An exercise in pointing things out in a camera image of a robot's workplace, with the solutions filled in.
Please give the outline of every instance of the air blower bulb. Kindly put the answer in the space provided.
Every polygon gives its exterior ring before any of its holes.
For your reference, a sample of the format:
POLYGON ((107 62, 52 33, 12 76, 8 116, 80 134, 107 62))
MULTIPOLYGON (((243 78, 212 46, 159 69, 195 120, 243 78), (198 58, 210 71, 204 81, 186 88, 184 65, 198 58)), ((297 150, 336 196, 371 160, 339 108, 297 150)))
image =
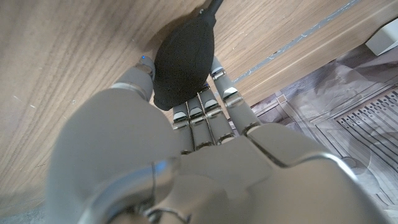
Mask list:
POLYGON ((223 0, 189 19, 166 37, 156 58, 154 103, 164 111, 197 95, 205 84, 214 57, 215 14, 223 0))

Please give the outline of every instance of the metal finger segment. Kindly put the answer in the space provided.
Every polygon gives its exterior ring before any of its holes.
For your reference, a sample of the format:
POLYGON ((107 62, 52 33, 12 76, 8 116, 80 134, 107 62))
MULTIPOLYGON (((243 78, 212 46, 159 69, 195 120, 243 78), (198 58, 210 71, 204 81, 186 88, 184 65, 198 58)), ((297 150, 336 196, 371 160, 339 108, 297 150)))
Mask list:
POLYGON ((188 100, 188 113, 195 150, 214 145, 213 137, 198 96, 188 100))
POLYGON ((194 150, 187 103, 173 107, 173 114, 173 129, 177 132, 183 144, 181 154, 189 154, 194 150))
POLYGON ((261 124, 260 120, 243 100, 233 82, 228 78, 220 62, 214 57, 211 77, 216 85, 217 91, 227 109, 229 117, 234 123, 239 134, 247 133, 261 124))
POLYGON ((222 144, 234 139, 234 132, 210 87, 205 85, 199 96, 215 143, 222 144))

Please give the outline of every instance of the gray robotic hand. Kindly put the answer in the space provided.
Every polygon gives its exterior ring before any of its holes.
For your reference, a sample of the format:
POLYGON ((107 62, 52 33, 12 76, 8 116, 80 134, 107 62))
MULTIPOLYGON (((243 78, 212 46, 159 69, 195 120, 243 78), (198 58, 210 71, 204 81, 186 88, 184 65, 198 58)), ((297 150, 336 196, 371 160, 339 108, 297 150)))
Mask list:
POLYGON ((262 125, 215 58, 208 85, 174 108, 148 103, 143 58, 63 127, 51 158, 49 223, 389 223, 327 149, 262 125))

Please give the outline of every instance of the wood grain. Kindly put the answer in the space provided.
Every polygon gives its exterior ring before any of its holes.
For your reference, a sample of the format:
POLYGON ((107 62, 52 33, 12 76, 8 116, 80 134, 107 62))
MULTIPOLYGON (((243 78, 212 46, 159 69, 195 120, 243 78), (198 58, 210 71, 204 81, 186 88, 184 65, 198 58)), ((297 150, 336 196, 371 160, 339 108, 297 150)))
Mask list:
MULTIPOLYGON (((361 44, 362 37, 351 40, 351 36, 370 35, 386 22, 394 14, 391 9, 387 18, 380 15, 391 2, 362 0, 359 7, 340 16, 345 19, 330 22, 327 29, 238 83, 239 90, 253 104, 272 88, 288 85, 361 44), (324 49, 334 50, 323 55, 324 49)), ((204 3, 0 2, 0 216, 43 202, 52 146, 68 117, 141 55, 153 57, 170 30, 204 3)), ((224 0, 217 13, 216 55, 236 78, 344 4, 343 0, 224 0)))

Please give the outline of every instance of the wooden surface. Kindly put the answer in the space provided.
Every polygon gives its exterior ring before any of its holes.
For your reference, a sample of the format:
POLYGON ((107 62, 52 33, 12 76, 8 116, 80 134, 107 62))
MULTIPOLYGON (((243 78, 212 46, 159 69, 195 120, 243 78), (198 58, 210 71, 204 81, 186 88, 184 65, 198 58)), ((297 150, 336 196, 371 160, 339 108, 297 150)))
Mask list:
MULTIPOLYGON (((0 216, 44 201, 52 146, 68 117, 142 54, 153 57, 170 30, 203 3, 0 2, 0 216)), ((224 0, 216 55, 234 79, 346 3, 224 0)), ((256 103, 362 44, 397 12, 396 1, 362 0, 237 88, 256 103)))

